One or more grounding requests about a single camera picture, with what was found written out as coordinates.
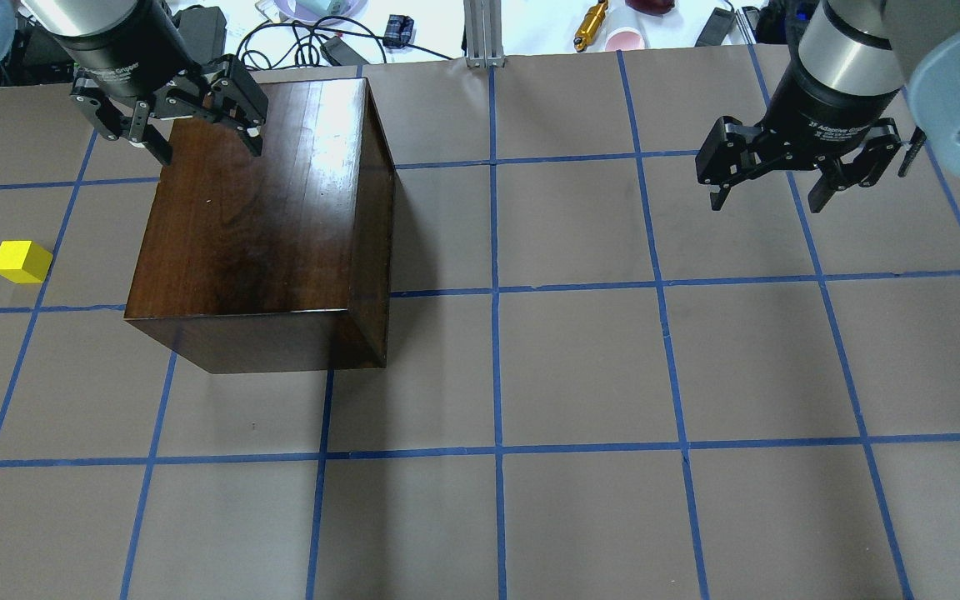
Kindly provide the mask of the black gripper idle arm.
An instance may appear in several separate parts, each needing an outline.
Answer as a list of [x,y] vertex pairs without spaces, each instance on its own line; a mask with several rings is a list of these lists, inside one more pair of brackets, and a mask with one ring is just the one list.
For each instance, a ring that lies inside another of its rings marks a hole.
[[[817,160],[822,176],[808,194],[810,213],[820,213],[847,188],[876,185],[902,146],[895,119],[880,118],[895,95],[863,97],[834,90],[792,58],[771,95],[763,127],[744,126],[723,115],[698,149],[697,181],[708,186],[710,209],[723,209],[732,187],[785,166],[789,153],[792,170],[812,170],[815,158],[827,157]],[[849,164],[839,159],[863,140]]]

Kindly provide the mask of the silver robot arm image-right top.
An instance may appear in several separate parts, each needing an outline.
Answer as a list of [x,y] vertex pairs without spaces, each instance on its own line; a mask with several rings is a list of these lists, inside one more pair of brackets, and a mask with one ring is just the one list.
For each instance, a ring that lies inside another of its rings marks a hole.
[[762,128],[788,141],[796,170],[819,170],[818,213],[843,189],[875,183],[894,157],[880,117],[897,95],[960,178],[960,1],[822,1],[774,92]]

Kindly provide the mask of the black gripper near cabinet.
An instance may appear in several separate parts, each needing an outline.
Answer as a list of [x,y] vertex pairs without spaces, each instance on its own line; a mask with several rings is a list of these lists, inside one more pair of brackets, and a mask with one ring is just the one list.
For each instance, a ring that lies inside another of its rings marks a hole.
[[[163,166],[173,150],[150,118],[199,118],[235,130],[262,156],[269,98],[235,56],[207,63],[190,58],[163,1],[137,1],[106,30],[70,37],[70,57],[97,87],[74,87],[76,106],[95,132],[126,139]],[[133,105],[126,117],[109,98]]]

